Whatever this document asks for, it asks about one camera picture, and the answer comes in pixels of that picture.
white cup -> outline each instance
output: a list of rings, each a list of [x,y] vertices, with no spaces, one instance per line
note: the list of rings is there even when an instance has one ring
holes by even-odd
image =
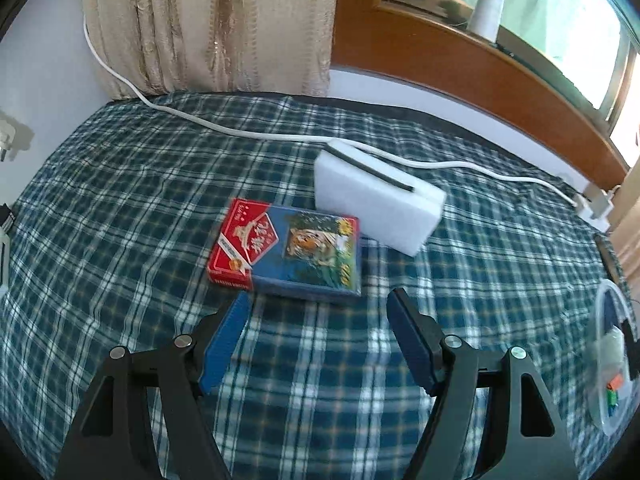
[[[503,7],[504,0],[478,0],[466,30],[495,43]]]

bed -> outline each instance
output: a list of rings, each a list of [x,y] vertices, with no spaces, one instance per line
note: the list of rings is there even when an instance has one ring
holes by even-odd
[[[277,94],[178,92],[155,102],[232,128],[347,137],[564,186],[412,110]],[[234,294],[205,271],[231,199],[313,208],[318,150],[224,136],[133,100],[98,110],[51,155],[15,204],[0,303],[0,418],[44,478],[113,346],[160,346]],[[363,297],[352,307],[254,297],[222,386],[203,404],[234,478],[401,478],[432,401],[386,322],[395,286],[476,348],[527,349],[589,478],[623,431],[606,438],[587,412],[586,326],[606,276],[593,228],[541,186],[410,171],[447,193],[415,258],[365,238]],[[635,407],[636,384],[633,394]],[[485,403],[478,390],[461,478],[472,472]],[[159,396],[150,412],[162,471],[175,478]]]

clear plastic box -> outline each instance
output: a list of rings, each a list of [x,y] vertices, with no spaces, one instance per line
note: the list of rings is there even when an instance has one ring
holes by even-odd
[[[625,319],[629,318],[630,313],[626,299],[619,288],[609,280],[602,280],[596,294],[596,301],[590,322],[591,338],[587,346],[587,352],[591,359],[588,368],[589,377],[587,384],[591,386],[587,392],[587,400],[591,420],[597,428],[609,436],[615,433],[622,420],[625,420],[626,411],[630,403],[631,380],[629,378],[624,342],[622,341],[623,358],[619,363],[614,363],[611,359],[612,352],[607,351],[607,347],[609,350],[611,349],[612,339],[615,339],[615,337],[609,335],[607,341],[604,341],[606,336],[604,305],[607,294],[610,294],[612,297],[618,324],[622,324]],[[621,374],[625,383],[618,390],[618,407],[612,415],[609,415],[607,383],[609,383],[616,374]]]

power cord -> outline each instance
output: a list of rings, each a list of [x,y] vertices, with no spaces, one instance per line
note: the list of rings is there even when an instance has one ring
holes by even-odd
[[[175,108],[153,104],[151,101],[149,101],[146,97],[142,95],[142,92],[140,92],[140,90],[138,90],[138,88],[131,81],[126,79],[124,76],[121,76],[120,74],[118,74],[115,70],[109,67],[100,58],[98,53],[95,51],[94,46],[91,43],[91,40],[89,39],[89,31],[86,26],[86,17],[84,17],[83,21],[84,21],[83,23],[84,38],[86,39],[87,45],[89,46],[91,53],[94,55],[95,59],[100,64],[100,66],[103,69],[105,69],[107,72],[109,72],[112,76],[114,76],[114,78],[118,79],[119,81],[127,85],[129,88],[131,88],[134,91],[134,93],[140,98],[140,100],[148,107],[153,108],[153,110],[166,112],[168,114],[183,118],[187,121],[191,121],[192,123],[199,124],[200,126],[204,126],[205,128],[208,128],[210,130],[214,130],[221,134],[234,136],[234,137],[244,137],[247,139],[260,139],[260,140],[286,140],[289,142],[315,142],[319,144],[327,144],[332,140],[334,140],[334,137],[328,137],[328,136],[265,134],[265,133],[259,133],[259,132],[246,132],[243,130],[235,130],[233,128],[227,128],[226,126],[221,126],[220,124],[211,123],[210,121],[206,121],[204,119],[201,119],[200,117],[187,114],[185,112],[181,112],[180,110],[176,110]],[[503,174],[495,173],[494,171],[489,170],[483,166],[478,166],[477,164],[474,164],[472,162],[467,162],[464,160],[450,160],[450,161],[444,161],[444,162],[418,162],[416,160],[409,160],[408,158],[404,158],[402,156],[393,155],[392,153],[387,153],[383,150],[380,150],[379,148],[369,146],[368,144],[364,144],[363,142],[358,142],[357,140],[350,140],[350,139],[341,139],[341,140],[343,142],[346,142],[347,144],[350,144],[351,146],[354,146],[362,150],[363,152],[371,153],[371,155],[375,155],[380,158],[386,158],[386,160],[390,160],[391,162],[395,162],[396,164],[401,164],[402,166],[406,166],[408,168],[415,168],[418,170],[441,170],[444,168],[466,168],[468,170],[474,170],[479,173],[483,173],[487,176],[494,178],[495,180],[501,180],[503,182],[529,182],[532,184],[539,184],[540,186],[544,186],[547,189],[553,191],[554,193],[556,193],[556,195],[566,200],[572,206],[574,207],[577,206],[577,203],[573,199],[565,195],[557,187],[539,178],[533,178],[530,176],[503,175]]]

plug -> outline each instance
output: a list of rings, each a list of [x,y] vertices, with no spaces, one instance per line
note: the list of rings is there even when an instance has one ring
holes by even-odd
[[[607,215],[612,211],[613,204],[607,193],[594,184],[589,184],[584,190],[584,196],[576,194],[576,212],[585,222],[605,233],[609,229]]]
[[[0,162],[4,162],[4,156],[11,149],[14,137],[15,128],[7,121],[0,119]]]

